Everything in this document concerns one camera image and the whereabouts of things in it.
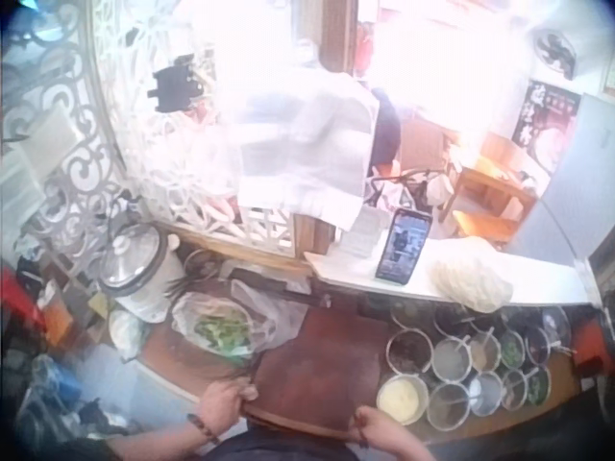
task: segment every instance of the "beaded bracelet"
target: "beaded bracelet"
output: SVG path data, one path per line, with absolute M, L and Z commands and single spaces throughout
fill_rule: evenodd
M 194 413 L 188 413 L 186 415 L 186 417 L 188 418 L 188 420 L 193 423 L 201 432 L 203 432 L 203 434 L 214 444 L 214 445 L 220 445 L 220 439 L 218 439 L 218 437 L 211 432 L 211 429 L 209 429 L 205 423 L 203 423 L 203 420 L 201 418 L 199 418 L 197 415 L 195 415 Z

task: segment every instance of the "white countertop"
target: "white countertop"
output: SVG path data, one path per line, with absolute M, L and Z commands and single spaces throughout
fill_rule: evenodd
M 379 245 L 368 258 L 349 255 L 332 246 L 328 255 L 306 253 L 306 260 L 317 277 L 331 285 L 392 296 L 447 301 L 435 289 L 428 275 L 431 262 L 440 254 L 440 240 L 427 240 L 406 285 L 374 277 L 385 240 L 386 232 L 382 234 Z M 497 257 L 502 261 L 506 278 L 514 286 L 510 304 L 589 303 L 585 288 L 574 268 L 504 253 L 498 253 Z

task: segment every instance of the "person's right hand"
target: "person's right hand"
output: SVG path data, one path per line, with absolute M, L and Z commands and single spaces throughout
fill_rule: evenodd
M 409 430 L 379 409 L 361 406 L 350 421 L 350 436 L 356 442 L 367 439 L 371 447 L 403 459 L 433 459 L 423 443 Z
M 219 436 L 239 421 L 241 403 L 257 397 L 257 388 L 246 377 L 214 381 L 201 397 L 196 413 L 213 435 Z

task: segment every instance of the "counter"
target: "counter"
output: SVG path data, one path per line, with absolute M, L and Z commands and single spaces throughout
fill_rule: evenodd
M 191 401 L 198 401 L 206 386 L 217 376 L 228 376 L 234 367 L 217 355 L 202 351 L 183 340 L 174 331 L 170 319 L 152 326 L 151 334 L 138 358 L 147 374 L 171 392 Z M 408 429 L 429 444 L 438 444 L 506 430 L 541 416 L 580 393 L 578 379 L 573 373 L 572 360 L 556 353 L 549 360 L 552 374 L 552 392 L 544 405 L 526 405 L 516 412 L 503 408 L 486 418 L 470 415 L 458 429 L 439 432 L 432 428 L 423 416 Z
M 427 240 L 406 285 L 375 279 L 387 234 L 388 230 L 382 233 L 379 244 L 367 258 L 343 253 L 336 247 L 331 247 L 327 255 L 305 253 L 305 257 L 316 277 L 331 285 L 392 296 L 447 301 L 435 289 L 428 273 L 437 258 L 446 257 L 441 253 L 441 240 Z M 506 278 L 514 286 L 511 304 L 590 303 L 581 278 L 573 267 L 505 253 L 497 253 L 496 257 L 505 270 Z

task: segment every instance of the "fan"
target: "fan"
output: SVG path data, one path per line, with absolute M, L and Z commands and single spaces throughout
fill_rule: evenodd
M 551 70 L 573 80 L 577 54 L 570 41 L 559 31 L 542 29 L 534 33 L 534 50 L 538 58 Z

